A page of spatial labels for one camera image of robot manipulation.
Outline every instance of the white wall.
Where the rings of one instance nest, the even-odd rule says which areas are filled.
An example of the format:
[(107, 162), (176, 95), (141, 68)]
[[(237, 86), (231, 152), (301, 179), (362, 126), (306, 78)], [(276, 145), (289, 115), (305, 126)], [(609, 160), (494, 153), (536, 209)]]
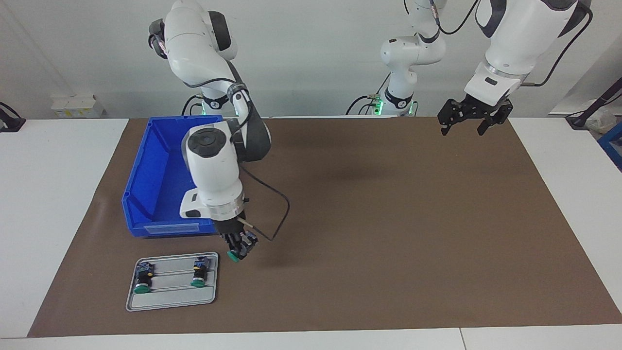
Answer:
[[(582, 103), (600, 97), (621, 77), (622, 35), (614, 41), (583, 78), (570, 89), (568, 95), (553, 109), (553, 113), (569, 114), (583, 110)], [(607, 108), (613, 113), (622, 114), (622, 98)]]
[[(147, 28), (173, 0), (10, 0), (15, 18), (76, 93), (93, 93), (112, 117), (174, 115), (191, 91), (147, 46)], [(211, 0), (239, 44), (234, 60), (262, 115), (343, 114), (375, 92), (387, 73), (382, 41), (412, 33), (400, 0)], [(470, 1), (443, 14), (453, 29)], [(618, 0), (596, 0), (596, 20), (543, 88), (513, 95), (514, 116), (545, 116), (622, 32)], [(10, 33), (0, 17), (0, 100), (30, 118), (53, 118), (49, 96), (62, 89)], [(569, 37), (559, 40), (532, 74), (540, 80)], [(420, 115), (435, 115), (462, 88), (488, 47), (470, 20), (447, 39), (443, 62), (419, 67)]]

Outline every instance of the brown mat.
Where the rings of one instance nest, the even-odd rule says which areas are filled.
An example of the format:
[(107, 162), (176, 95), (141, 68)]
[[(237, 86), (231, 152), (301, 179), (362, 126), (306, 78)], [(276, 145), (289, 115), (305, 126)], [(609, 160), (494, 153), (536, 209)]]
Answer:
[[(238, 264), (219, 237), (128, 232), (145, 123), (128, 123), (30, 337), (622, 323), (509, 123), (443, 138), (433, 118), (268, 121), (274, 147), (249, 169), (292, 212)], [(272, 230), (281, 199), (243, 181), (249, 221)], [(125, 310), (138, 258), (206, 250), (213, 304)]]

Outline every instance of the white table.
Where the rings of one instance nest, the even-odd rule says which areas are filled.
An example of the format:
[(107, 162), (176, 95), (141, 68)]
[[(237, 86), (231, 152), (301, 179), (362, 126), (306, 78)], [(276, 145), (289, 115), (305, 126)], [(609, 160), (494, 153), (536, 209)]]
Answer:
[[(127, 120), (30, 120), (0, 135), (0, 338), (23, 338), (88, 208)], [(511, 123), (622, 309), (622, 174), (563, 119)], [(2, 349), (614, 349), (621, 325), (3, 339)]]

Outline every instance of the wall-mounted arm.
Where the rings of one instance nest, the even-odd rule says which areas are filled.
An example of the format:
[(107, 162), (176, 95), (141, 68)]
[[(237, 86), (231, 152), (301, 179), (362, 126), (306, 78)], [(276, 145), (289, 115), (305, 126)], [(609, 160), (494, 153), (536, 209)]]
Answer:
[[(415, 35), (387, 40), (381, 48), (381, 58), (391, 69), (391, 76), (387, 89), (380, 97), (379, 114), (406, 114), (417, 84), (417, 73), (413, 67), (440, 62), (447, 49), (429, 0), (413, 0), (410, 3), (408, 17)], [(437, 9), (441, 11), (445, 3), (446, 0), (437, 1)]]

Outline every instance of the green cap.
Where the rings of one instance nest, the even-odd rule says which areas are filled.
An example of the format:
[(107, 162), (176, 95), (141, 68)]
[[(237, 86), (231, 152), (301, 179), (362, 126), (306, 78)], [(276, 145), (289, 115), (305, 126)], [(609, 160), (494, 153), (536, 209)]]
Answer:
[(233, 260), (233, 262), (238, 262), (239, 261), (238, 256), (234, 252), (228, 251), (227, 255), (229, 255), (229, 258), (231, 258)]
[(134, 293), (136, 294), (145, 294), (149, 292), (149, 287), (148, 286), (136, 286), (136, 288), (134, 288)]
[(201, 281), (201, 280), (192, 280), (192, 282), (190, 283), (191, 286), (193, 287), (204, 287), (205, 286), (205, 281)]

